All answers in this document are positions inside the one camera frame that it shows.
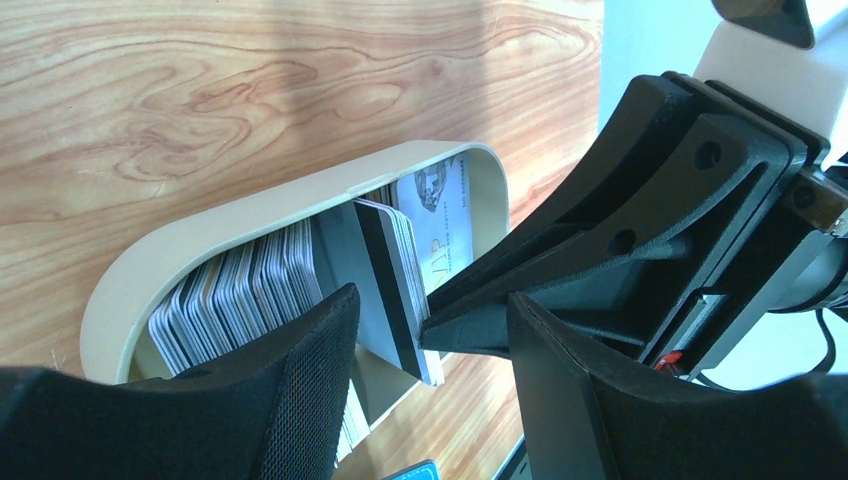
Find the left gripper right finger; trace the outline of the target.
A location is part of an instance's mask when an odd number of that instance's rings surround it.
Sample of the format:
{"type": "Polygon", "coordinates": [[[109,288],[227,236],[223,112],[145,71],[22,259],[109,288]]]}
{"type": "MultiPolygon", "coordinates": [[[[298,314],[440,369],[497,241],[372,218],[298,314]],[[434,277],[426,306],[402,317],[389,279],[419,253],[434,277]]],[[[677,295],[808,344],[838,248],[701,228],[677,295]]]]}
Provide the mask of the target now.
{"type": "Polygon", "coordinates": [[[522,294],[509,350],[536,479],[843,479],[847,379],[724,392],[642,365],[522,294]]]}

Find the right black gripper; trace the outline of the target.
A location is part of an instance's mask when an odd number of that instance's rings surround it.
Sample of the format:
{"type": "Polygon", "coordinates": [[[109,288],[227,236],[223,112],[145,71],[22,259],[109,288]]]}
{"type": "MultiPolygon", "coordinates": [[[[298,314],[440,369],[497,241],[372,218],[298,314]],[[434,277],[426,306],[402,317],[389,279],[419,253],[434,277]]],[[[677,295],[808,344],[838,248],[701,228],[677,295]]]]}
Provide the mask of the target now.
{"type": "Polygon", "coordinates": [[[522,293],[688,378],[774,317],[847,300],[847,195],[826,141],[717,81],[639,75],[584,157],[430,297],[427,347],[507,356],[522,293]]]}

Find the stack of credit cards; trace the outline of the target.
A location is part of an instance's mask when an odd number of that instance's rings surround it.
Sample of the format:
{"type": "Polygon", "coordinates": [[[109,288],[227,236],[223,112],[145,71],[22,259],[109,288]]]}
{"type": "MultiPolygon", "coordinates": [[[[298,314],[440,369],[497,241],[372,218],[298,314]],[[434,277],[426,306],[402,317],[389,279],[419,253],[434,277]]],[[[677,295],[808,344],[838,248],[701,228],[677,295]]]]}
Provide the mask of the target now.
{"type": "MultiPolygon", "coordinates": [[[[236,246],[205,261],[165,295],[148,322],[172,376],[231,353],[310,312],[341,288],[325,262],[311,219],[236,246]]],[[[357,319],[308,333],[283,382],[262,464],[289,476],[312,461],[333,471],[359,439],[351,369],[357,319]]]]}

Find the blue leather card holder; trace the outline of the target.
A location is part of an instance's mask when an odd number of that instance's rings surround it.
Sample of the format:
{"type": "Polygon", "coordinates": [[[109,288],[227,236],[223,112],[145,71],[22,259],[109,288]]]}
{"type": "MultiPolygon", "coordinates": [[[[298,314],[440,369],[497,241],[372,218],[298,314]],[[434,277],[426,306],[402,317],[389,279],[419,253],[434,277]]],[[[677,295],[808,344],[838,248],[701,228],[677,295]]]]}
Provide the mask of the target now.
{"type": "Polygon", "coordinates": [[[384,480],[440,480],[441,476],[433,460],[424,460],[388,475],[384,480]]]}

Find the credit card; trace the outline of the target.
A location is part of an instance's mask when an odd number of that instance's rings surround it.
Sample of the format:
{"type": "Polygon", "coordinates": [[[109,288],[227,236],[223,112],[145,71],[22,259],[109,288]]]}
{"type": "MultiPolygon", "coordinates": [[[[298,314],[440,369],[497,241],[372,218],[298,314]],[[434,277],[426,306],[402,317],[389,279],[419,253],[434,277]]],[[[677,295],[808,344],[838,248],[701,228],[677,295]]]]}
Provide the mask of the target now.
{"type": "Polygon", "coordinates": [[[363,302],[360,344],[422,383],[442,385],[440,354],[419,342],[429,310],[410,221],[366,199],[354,200],[352,213],[352,281],[363,302]]]}

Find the beige oval card tray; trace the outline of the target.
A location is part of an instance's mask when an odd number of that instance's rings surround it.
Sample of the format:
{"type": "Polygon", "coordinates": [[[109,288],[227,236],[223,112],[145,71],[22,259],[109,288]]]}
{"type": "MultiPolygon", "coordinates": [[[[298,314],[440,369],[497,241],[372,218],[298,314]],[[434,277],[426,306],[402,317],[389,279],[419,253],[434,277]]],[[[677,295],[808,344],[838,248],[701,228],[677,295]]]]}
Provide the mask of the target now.
{"type": "MultiPolygon", "coordinates": [[[[357,287],[351,262],[356,199],[387,205],[410,221],[429,313],[428,295],[508,232],[505,171],[479,143],[410,141],[319,171],[173,222],[130,246],[88,301],[80,333],[85,376],[106,384],[172,377],[148,331],[165,295],[214,256],[301,220],[319,228],[330,276],[357,287]]],[[[424,383],[360,344],[357,289],[353,397],[363,423],[376,426],[424,383]]]]}

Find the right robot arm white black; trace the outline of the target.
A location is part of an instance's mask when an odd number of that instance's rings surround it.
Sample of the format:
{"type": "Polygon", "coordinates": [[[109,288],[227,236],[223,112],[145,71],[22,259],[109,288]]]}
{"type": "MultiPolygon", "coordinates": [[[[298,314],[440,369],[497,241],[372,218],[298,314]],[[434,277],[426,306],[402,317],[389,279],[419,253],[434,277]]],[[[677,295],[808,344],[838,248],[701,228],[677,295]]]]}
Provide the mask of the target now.
{"type": "Polygon", "coordinates": [[[847,302],[847,235],[823,217],[827,141],[728,85],[628,85],[583,159],[429,298],[421,344],[507,357],[508,297],[649,366],[711,369],[766,313],[847,302]]]}

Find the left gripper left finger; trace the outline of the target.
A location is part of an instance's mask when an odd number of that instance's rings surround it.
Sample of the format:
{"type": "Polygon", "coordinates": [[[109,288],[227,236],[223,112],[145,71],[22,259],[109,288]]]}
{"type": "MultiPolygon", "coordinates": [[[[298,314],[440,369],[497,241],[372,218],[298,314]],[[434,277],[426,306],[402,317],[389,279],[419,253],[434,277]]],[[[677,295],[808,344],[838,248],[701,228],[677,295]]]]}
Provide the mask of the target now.
{"type": "Polygon", "coordinates": [[[105,385],[1,371],[5,479],[328,479],[360,297],[345,285],[299,318],[170,378],[105,385]]]}

